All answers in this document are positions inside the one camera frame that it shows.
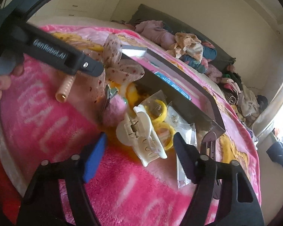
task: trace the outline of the pink fluffy ball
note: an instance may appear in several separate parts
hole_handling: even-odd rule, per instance
[[[107,127],[116,127],[124,120],[127,106],[120,95],[110,100],[107,109],[103,112],[103,124]]]

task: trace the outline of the bed headboard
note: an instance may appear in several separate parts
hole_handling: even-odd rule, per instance
[[[198,30],[180,21],[179,19],[176,19],[154,8],[148,7],[147,5],[139,5],[137,11],[132,15],[129,24],[133,25],[136,21],[147,20],[162,20],[168,27],[170,27],[170,29],[173,31],[173,34],[176,32],[186,31],[195,34],[201,41],[208,40],[211,42],[216,48],[217,57],[211,61],[210,64],[214,65],[220,71],[223,71],[226,66],[233,64],[236,60],[236,58],[229,56],[221,47],[219,47],[216,43]]]

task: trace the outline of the ribbed tube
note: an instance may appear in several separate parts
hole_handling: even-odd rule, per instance
[[[55,98],[57,101],[59,101],[60,103],[65,103],[68,95],[70,93],[70,90],[72,88],[72,85],[75,81],[76,76],[70,76],[67,75],[62,83],[62,85],[60,86],[60,88],[58,89],[57,93],[55,94]]]

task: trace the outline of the pink blanket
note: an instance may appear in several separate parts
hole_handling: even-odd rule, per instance
[[[109,33],[117,33],[124,44],[149,47],[205,87],[217,102],[226,127],[225,137],[248,158],[248,164],[245,164],[247,173],[261,203],[259,160],[249,133],[229,104],[186,68],[183,62],[153,47],[129,30],[59,25],[49,25],[43,29],[47,32],[77,33],[101,44]],[[149,62],[141,63],[147,68],[153,67]],[[81,101],[75,89],[67,103],[61,104],[55,100],[60,79],[56,77],[54,69],[28,56],[24,68],[25,73],[21,77],[13,77],[11,88],[3,94],[0,117],[9,152],[28,182],[42,160],[61,161],[80,152],[84,145],[97,139],[100,130],[94,121],[92,103]],[[174,150],[167,153],[166,160],[157,159],[144,168],[138,159],[128,155],[127,147],[120,147],[116,143],[113,145],[112,142],[107,148],[95,178],[85,185],[101,224],[179,225],[195,185],[177,189]],[[217,147],[217,159],[222,160],[220,146]],[[66,218],[72,222],[63,183],[61,199]],[[217,206],[218,201],[214,200],[207,223],[214,220]]]

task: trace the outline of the white curtain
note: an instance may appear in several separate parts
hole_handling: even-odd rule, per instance
[[[275,119],[281,112],[283,113],[283,83],[269,106],[252,125],[253,132],[259,143],[273,130]]]

